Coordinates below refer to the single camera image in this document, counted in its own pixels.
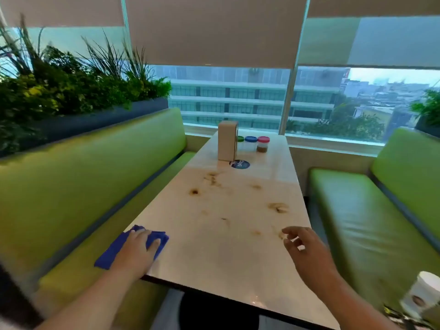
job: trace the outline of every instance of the pink lid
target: pink lid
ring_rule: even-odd
[[[260,136],[260,137],[258,137],[258,142],[259,143],[268,143],[269,141],[271,141],[271,139],[268,136]]]

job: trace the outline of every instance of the white cup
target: white cup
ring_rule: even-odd
[[[440,301],[440,278],[429,272],[420,272],[410,291],[400,300],[400,305],[409,316],[421,319],[425,310]]]

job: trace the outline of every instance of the round sticker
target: round sticker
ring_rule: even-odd
[[[229,162],[229,165],[235,169],[247,169],[250,167],[250,163],[244,160],[235,160]]]

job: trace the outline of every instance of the tabletop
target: tabletop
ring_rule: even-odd
[[[216,133],[126,230],[170,237],[151,277],[338,329],[284,249],[281,229],[310,221],[286,138],[270,139],[267,153],[238,152],[250,166],[236,169],[217,160]]]

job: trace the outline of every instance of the blue cloth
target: blue cloth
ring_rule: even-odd
[[[130,230],[137,231],[139,229],[145,229],[145,228],[142,226],[134,225]],[[116,238],[116,240],[114,240],[112,244],[110,244],[108,249],[104,251],[104,253],[96,260],[95,266],[108,270],[112,265],[114,258],[116,257],[116,254],[119,252],[119,250],[122,248],[125,241],[127,240],[129,234],[130,234],[129,231],[121,233]],[[168,242],[169,239],[168,235],[165,234],[164,231],[152,231],[151,234],[148,235],[145,244],[145,247],[148,249],[150,245],[153,243],[153,241],[158,238],[160,238],[161,244],[159,245],[159,248],[157,249],[156,254],[154,255],[154,259],[156,259],[157,256],[159,256],[165,244]]]

